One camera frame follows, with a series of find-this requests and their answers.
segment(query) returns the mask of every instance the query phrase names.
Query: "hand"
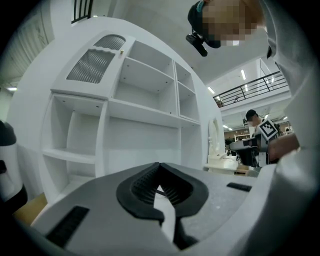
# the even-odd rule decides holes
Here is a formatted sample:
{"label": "hand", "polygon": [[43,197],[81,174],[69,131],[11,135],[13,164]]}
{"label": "hand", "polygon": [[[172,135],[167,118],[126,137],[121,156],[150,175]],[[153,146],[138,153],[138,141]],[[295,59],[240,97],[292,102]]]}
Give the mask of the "hand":
{"label": "hand", "polygon": [[269,161],[280,159],[298,148],[299,142],[294,133],[271,140],[268,145]]}

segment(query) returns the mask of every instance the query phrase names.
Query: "railing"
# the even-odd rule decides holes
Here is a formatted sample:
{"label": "railing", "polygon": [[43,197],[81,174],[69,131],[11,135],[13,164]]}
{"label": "railing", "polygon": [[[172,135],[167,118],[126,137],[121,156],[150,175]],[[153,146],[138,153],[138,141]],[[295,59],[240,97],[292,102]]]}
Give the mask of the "railing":
{"label": "railing", "polygon": [[278,71],[227,90],[213,98],[218,107],[222,108],[287,86],[286,79]]}
{"label": "railing", "polygon": [[83,6],[83,0],[80,0],[79,12],[77,12],[77,0],[74,0],[73,20],[71,21],[71,24],[81,21],[85,18],[90,19],[93,2],[94,0],[89,0],[89,3],[88,0],[84,0]]}

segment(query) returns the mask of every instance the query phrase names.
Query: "ceiling light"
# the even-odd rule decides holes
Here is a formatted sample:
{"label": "ceiling light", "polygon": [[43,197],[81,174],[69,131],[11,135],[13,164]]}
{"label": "ceiling light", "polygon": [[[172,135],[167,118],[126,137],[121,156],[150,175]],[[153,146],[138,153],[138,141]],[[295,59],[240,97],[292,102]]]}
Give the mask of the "ceiling light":
{"label": "ceiling light", "polygon": [[208,90],[212,93],[215,94],[215,91],[211,89],[211,87],[208,87]]}
{"label": "ceiling light", "polygon": [[246,80],[246,74],[245,74],[245,71],[243,69],[241,69],[241,74],[242,74],[243,80]]}

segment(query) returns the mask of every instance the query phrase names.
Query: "vent grille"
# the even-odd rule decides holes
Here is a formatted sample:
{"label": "vent grille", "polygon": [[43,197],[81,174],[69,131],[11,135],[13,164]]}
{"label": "vent grille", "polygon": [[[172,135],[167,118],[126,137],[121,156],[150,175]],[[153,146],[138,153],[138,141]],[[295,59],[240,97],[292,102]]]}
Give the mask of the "vent grille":
{"label": "vent grille", "polygon": [[114,56],[111,52],[88,50],[66,79],[98,84]]}
{"label": "vent grille", "polygon": [[119,35],[109,34],[102,37],[98,42],[94,44],[96,47],[109,48],[111,50],[120,50],[121,46],[124,45],[126,40]]}

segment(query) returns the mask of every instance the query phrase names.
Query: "black railing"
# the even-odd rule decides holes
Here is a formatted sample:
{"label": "black railing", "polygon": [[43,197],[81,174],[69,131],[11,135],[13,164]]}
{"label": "black railing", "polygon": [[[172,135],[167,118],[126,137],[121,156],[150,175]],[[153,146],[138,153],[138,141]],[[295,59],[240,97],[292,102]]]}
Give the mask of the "black railing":
{"label": "black railing", "polygon": [[71,24],[86,18],[91,18],[92,4],[94,0],[80,0],[79,2],[79,6],[77,6],[77,0],[74,0],[73,20],[71,21]]}
{"label": "black railing", "polygon": [[286,79],[278,71],[227,90],[213,98],[218,107],[222,108],[287,86]]}

